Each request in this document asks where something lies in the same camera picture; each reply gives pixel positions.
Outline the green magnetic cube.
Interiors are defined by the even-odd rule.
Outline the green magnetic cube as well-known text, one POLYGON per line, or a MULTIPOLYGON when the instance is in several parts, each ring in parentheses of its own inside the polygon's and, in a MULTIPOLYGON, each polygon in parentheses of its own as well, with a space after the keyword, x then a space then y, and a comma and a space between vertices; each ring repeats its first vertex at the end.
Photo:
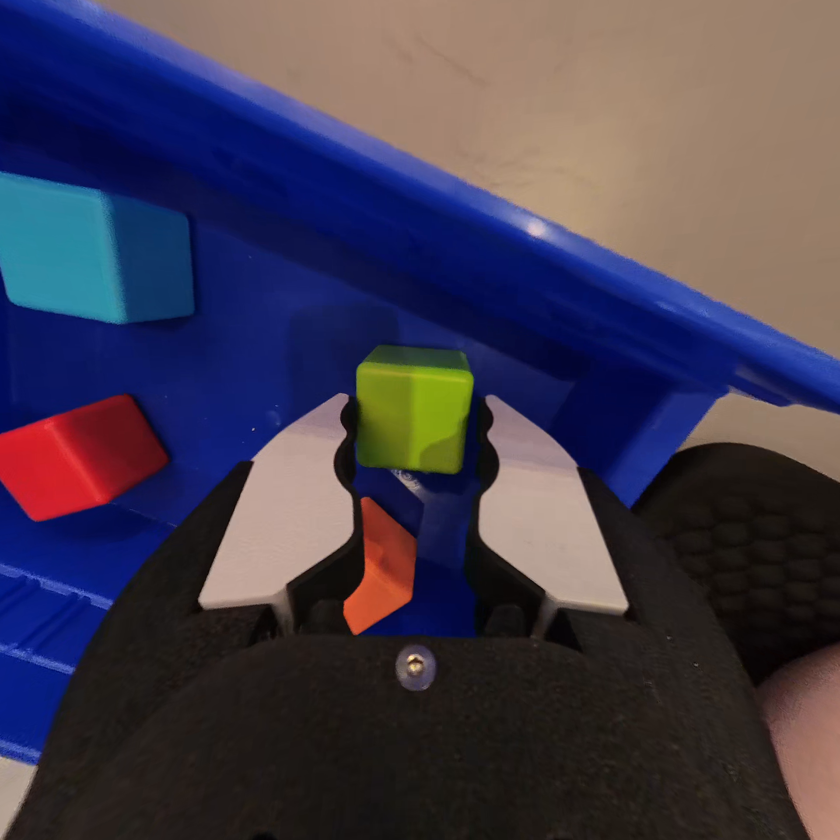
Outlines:
POLYGON ((356 372, 356 457, 368 468, 458 474, 474 376, 464 352, 381 344, 356 372))

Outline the red magnetic cube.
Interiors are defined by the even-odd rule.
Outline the red magnetic cube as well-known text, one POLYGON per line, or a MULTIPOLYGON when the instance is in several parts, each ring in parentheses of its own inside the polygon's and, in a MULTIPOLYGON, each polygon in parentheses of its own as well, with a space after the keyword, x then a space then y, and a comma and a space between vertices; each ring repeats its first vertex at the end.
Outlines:
POLYGON ((1 435, 2 485, 35 522, 109 504, 169 463, 128 394, 1 435))

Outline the blue plastic bin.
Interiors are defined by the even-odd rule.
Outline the blue plastic bin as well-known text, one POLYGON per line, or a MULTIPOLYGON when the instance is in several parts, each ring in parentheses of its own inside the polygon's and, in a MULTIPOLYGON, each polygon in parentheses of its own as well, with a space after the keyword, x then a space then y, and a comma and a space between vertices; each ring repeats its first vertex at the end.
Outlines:
POLYGON ((838 414, 838 360, 90 2, 2 2, 2 172, 186 215, 196 312, 2 293, 2 430, 128 393, 171 463, 36 523, 2 489, 2 757, 37 764, 81 654, 229 470, 380 343, 465 351, 632 504, 731 392, 838 414))

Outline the black textured mat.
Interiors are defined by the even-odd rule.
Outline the black textured mat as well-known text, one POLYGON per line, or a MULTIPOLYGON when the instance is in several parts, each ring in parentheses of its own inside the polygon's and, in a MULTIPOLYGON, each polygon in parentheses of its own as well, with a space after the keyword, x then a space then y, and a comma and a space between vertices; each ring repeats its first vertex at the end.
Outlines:
POLYGON ((697 583, 754 685, 838 643, 839 484, 747 444, 679 451, 633 511, 697 583))

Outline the teal magnetic cube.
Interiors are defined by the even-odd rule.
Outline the teal magnetic cube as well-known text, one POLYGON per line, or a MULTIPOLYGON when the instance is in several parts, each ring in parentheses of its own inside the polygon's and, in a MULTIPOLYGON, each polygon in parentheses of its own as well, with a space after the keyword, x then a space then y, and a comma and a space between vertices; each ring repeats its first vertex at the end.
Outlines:
POLYGON ((92 188, 3 172, 1 268, 21 308, 111 324, 195 311, 187 216, 92 188))

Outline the orange magnetic cube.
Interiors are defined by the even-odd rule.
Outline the orange magnetic cube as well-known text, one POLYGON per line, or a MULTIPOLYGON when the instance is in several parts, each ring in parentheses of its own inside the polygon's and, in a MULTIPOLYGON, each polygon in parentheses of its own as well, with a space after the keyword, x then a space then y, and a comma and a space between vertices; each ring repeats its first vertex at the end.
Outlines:
POLYGON ((354 636, 361 635, 413 598, 417 540, 370 497, 361 499, 364 537, 362 582, 343 604, 354 636))

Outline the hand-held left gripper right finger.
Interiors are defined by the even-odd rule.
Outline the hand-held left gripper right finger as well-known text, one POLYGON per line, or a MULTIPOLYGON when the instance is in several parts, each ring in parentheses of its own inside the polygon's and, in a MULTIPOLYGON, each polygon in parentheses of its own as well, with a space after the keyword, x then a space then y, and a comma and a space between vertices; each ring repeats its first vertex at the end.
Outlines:
POLYGON ((525 634, 547 634, 564 611, 625 615, 623 584, 572 457, 495 395, 481 401, 476 430, 466 579, 477 632, 504 612, 525 634))

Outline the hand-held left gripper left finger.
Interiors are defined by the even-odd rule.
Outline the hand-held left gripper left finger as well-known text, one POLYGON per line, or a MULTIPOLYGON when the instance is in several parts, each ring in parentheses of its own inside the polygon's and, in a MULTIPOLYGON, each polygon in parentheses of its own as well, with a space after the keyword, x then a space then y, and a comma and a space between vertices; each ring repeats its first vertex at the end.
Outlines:
POLYGON ((342 605, 358 589, 357 426, 355 400, 337 394, 252 459, 198 597, 202 609, 267 605, 282 631, 297 631, 319 602, 342 605))

